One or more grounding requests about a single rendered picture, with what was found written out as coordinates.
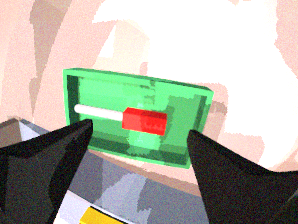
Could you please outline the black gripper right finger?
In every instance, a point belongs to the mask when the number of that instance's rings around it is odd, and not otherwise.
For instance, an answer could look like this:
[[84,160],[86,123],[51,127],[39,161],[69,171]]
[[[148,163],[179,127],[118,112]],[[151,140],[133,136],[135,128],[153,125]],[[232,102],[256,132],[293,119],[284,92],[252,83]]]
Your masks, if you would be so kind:
[[209,224],[270,224],[298,197],[298,171],[269,171],[196,129],[186,147]]

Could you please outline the yellow wedge chock with orange handle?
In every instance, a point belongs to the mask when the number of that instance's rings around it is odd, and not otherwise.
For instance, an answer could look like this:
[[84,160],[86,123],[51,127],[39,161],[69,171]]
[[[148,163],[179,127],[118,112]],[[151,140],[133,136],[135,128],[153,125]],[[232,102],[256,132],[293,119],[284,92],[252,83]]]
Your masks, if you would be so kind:
[[114,218],[108,213],[101,212],[92,205],[89,206],[90,208],[82,214],[80,224],[128,224],[128,222],[121,221],[120,218]]

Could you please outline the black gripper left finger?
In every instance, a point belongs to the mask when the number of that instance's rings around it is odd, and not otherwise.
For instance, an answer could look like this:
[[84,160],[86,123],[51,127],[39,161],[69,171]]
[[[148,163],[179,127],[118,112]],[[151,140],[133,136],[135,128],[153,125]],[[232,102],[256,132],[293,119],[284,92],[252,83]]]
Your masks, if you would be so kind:
[[55,224],[89,147],[93,120],[0,147],[0,216],[7,224]]

